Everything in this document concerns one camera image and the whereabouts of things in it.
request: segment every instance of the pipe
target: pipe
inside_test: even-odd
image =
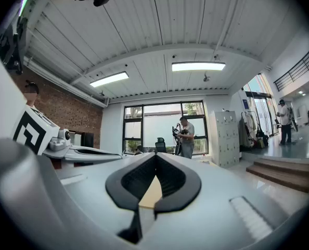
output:
[[[53,75],[52,73],[50,73],[46,69],[42,68],[37,63],[35,63],[32,59],[30,59],[26,56],[24,56],[24,65],[26,67],[28,67],[29,69],[33,70],[36,74],[40,75],[44,79],[56,84],[57,86],[69,91],[70,93],[73,93],[73,94],[81,97],[84,100],[87,100],[87,101],[89,101],[89,102],[91,102],[91,103],[93,103],[97,106],[100,106],[102,108],[105,108],[105,107],[108,106],[108,101],[107,101],[107,103],[103,103],[103,102],[91,97],[90,95],[84,93],[83,91],[77,89],[76,87],[71,86],[70,84],[68,84],[64,80],[56,77],[55,75]]]

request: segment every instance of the person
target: person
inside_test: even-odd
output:
[[[28,85],[25,86],[25,92],[23,95],[27,100],[27,105],[36,109],[34,106],[35,100],[38,98],[39,95],[39,87],[32,81],[26,80]]]
[[[277,112],[277,116],[280,117],[281,121],[281,141],[279,145],[285,145],[286,134],[288,135],[287,143],[291,143],[291,119],[290,111],[285,101],[281,99],[279,104],[281,106],[280,112]]]
[[[142,149],[142,146],[139,145],[139,146],[136,148],[136,153],[135,153],[134,156],[139,155],[139,154],[143,154],[142,150],[143,150],[143,149]]]
[[[194,150],[194,125],[188,122],[186,117],[180,118],[180,123],[183,130],[187,131],[187,134],[182,134],[181,128],[178,136],[181,140],[181,153],[180,156],[191,159],[192,151]]]

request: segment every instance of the wall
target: wall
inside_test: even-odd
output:
[[[267,79],[272,96],[279,102],[285,95],[300,88],[309,81],[309,72],[305,73],[298,81],[291,83],[278,92],[274,82],[289,71],[303,56],[309,51],[309,24],[304,23],[298,33],[294,36],[287,48],[281,53],[276,61],[271,65],[272,70],[263,72]]]
[[[207,129],[209,131],[210,126],[208,115],[212,111],[222,111],[222,108],[225,110],[234,110],[236,111],[237,119],[239,120],[241,118],[241,112],[244,110],[244,107],[242,101],[239,101],[241,99],[240,96],[243,97],[243,99],[247,99],[246,94],[243,91],[239,91],[237,94],[234,94],[233,97],[228,95],[207,95],[199,97],[195,96],[192,98],[172,97],[110,104],[103,110],[100,149],[113,153],[122,153],[123,110],[125,106],[202,100],[205,110],[205,119],[207,121]]]
[[[298,118],[298,113],[297,110],[300,108],[300,118]],[[306,93],[305,96],[300,96],[299,98],[293,99],[292,100],[292,108],[293,108],[293,113],[294,117],[297,120],[298,125],[303,125],[304,123],[308,122],[308,117],[307,117],[307,112],[309,110],[309,92]]]
[[[62,129],[94,134],[94,148],[100,145],[102,108],[56,86],[24,67],[22,75],[12,75],[21,92],[26,80],[35,82],[40,90],[34,106]]]

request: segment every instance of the staircase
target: staircase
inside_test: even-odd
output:
[[[309,192],[309,164],[258,159],[246,171],[280,185]]]

